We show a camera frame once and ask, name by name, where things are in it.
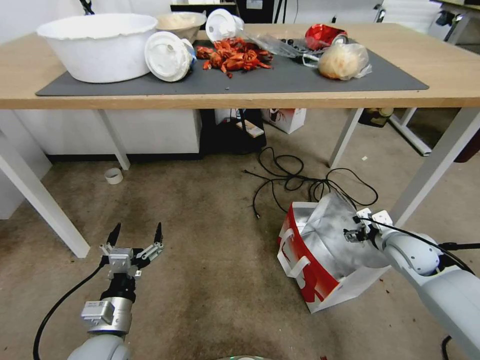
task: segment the table top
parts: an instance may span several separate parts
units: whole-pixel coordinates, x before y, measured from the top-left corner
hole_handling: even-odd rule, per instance
[[[0,46],[0,109],[480,107],[480,56],[398,24],[337,24],[429,85],[427,90],[197,95],[36,96],[65,68],[35,34]],[[250,33],[301,38],[306,24],[248,24]],[[206,39],[205,32],[199,39]]]
[[[464,0],[432,0],[436,3],[455,5],[461,8],[468,8],[480,11],[480,5],[465,5]]]

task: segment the tape roll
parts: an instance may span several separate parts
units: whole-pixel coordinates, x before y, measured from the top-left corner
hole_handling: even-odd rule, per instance
[[[116,185],[118,183],[121,183],[122,180],[124,179],[124,176],[122,175],[122,171],[117,168],[117,167],[112,167],[111,169],[108,169],[105,171],[105,179],[110,185]]]

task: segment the gray table mat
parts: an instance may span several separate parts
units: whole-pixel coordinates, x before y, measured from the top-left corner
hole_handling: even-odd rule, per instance
[[[211,47],[208,41],[195,45]],[[373,72],[360,79],[332,80],[321,76],[317,69],[306,67],[290,58],[274,56],[273,69],[234,71],[228,78],[219,69],[203,70],[199,60],[186,77],[177,82],[164,82],[152,73],[132,80],[92,84],[63,73],[38,91],[38,96],[123,96],[123,95],[188,95],[248,93],[312,93],[426,90],[428,85],[397,66],[368,51]]]

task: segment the beige bowl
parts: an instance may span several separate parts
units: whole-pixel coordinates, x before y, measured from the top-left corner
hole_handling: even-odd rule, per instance
[[[192,44],[197,39],[200,27],[207,21],[205,14],[188,11],[163,14],[156,19],[158,30],[174,33],[180,39],[187,39]]]

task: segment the white plastic bowl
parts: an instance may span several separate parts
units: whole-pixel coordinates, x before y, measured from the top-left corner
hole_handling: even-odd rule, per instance
[[[200,12],[178,11],[157,16],[160,31],[174,33],[180,39],[187,39],[191,44],[197,39],[200,27],[207,17]]]
[[[132,13],[73,16],[41,25],[68,72],[87,83],[114,83],[137,78],[150,70],[145,62],[147,39],[157,19]]]

